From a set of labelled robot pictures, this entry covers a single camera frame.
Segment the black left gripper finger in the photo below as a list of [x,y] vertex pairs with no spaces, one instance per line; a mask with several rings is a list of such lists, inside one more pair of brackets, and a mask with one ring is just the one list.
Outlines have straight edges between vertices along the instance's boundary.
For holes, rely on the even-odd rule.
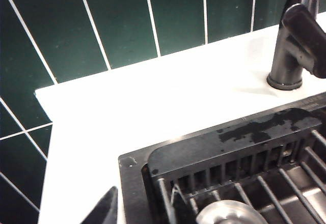
[[118,215],[118,189],[112,186],[81,223],[116,224]]

